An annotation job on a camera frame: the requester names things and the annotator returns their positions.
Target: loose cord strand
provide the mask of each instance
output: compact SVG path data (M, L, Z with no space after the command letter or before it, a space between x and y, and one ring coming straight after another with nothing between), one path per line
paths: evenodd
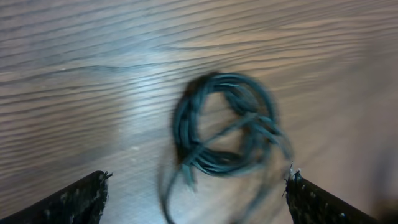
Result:
M202 141L197 133L197 119L206 97L216 92L222 92L230 108L242 118ZM187 185L195 190L192 167L217 177L245 175L265 169L272 145L279 147L285 159L291 161L293 151L290 142L278 124L279 116L271 94L252 78L238 73L217 73L202 78L196 88L182 98L172 124L174 143L182 162L161 198L167 223L175 224L169 211L169 198L179 173L183 174ZM209 148L212 142L239 128L245 130L239 152L214 151ZM258 197L248 205L237 223L244 223L266 197L269 191L266 181L263 178Z

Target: wooden table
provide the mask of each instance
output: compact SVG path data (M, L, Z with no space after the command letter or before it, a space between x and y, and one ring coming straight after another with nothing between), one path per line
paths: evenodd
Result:
M273 92L304 177L374 216L398 198L396 1L2 0L0 33L0 218L107 170L102 223L164 223L171 114L214 71ZM201 131L233 119L211 96ZM214 147L235 150L239 135ZM196 196L179 180L172 214L228 223L259 175L197 172ZM253 223L292 223L283 190Z

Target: wooden surface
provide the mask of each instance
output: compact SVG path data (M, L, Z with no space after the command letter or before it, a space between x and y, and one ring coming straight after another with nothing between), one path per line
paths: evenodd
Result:
M393 0L2 0L0 218L107 170L101 223L164 223L170 117L187 82L215 70L265 84L295 167L376 216L398 198L397 61ZM232 119L212 96L202 132ZM215 147L233 149L237 136ZM174 188L177 223L229 223L259 174L197 177L195 196L182 180ZM292 223L283 190L251 223Z

